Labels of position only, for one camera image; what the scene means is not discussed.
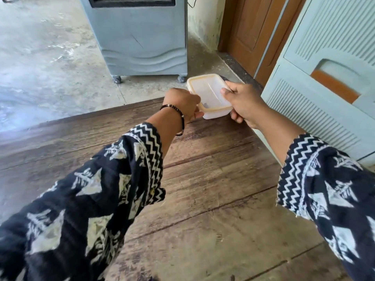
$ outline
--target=black and white patterned sleeve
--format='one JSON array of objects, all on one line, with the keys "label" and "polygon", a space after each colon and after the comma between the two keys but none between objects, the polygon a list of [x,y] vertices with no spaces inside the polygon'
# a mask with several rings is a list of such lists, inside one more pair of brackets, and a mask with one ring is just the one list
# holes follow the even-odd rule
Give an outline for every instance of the black and white patterned sleeve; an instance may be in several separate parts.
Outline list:
[{"label": "black and white patterned sleeve", "polygon": [[162,163],[143,123],[57,181],[0,226],[0,280],[104,280],[134,218],[165,197]]},{"label": "black and white patterned sleeve", "polygon": [[375,279],[375,174],[321,139],[294,140],[277,203],[315,222],[355,280]]}]

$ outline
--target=left hand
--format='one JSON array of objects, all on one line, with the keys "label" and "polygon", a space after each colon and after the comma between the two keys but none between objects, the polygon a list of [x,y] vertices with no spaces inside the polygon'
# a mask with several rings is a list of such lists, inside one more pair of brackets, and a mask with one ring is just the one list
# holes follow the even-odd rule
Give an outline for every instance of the left hand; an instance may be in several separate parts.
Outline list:
[{"label": "left hand", "polygon": [[196,106],[200,102],[199,95],[193,95],[185,89],[171,88],[165,94],[163,105],[173,104],[184,114],[185,123],[188,123],[203,117],[204,113]]}]

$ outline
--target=white wall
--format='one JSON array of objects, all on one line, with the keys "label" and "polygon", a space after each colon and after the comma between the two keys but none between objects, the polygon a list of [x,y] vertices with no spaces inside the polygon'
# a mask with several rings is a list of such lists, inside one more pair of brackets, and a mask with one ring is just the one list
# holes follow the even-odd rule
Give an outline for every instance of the white wall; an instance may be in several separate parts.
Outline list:
[{"label": "white wall", "polygon": [[[194,0],[188,0],[191,6]],[[188,6],[188,28],[211,50],[218,48],[225,0],[196,0]]]}]

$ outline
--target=electrical cord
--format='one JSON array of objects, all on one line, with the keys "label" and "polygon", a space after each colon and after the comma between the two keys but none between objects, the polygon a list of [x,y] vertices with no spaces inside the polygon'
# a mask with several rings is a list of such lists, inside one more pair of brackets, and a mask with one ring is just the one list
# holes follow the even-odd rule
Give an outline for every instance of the electrical cord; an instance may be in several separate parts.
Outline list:
[{"label": "electrical cord", "polygon": [[188,5],[190,6],[190,8],[194,8],[194,7],[195,7],[195,3],[196,3],[196,0],[194,1],[194,5],[193,5],[193,6],[191,6],[191,5],[189,4],[189,2],[188,2]]}]

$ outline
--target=container lid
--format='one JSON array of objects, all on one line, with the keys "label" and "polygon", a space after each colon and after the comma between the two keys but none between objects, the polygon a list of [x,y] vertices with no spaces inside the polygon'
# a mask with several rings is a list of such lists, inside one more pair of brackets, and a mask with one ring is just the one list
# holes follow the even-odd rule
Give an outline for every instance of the container lid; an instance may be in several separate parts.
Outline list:
[{"label": "container lid", "polygon": [[224,99],[220,93],[222,88],[229,89],[229,87],[217,74],[189,78],[187,87],[190,93],[197,94],[201,97],[201,102],[198,107],[200,111],[204,113],[232,108],[230,102]]}]

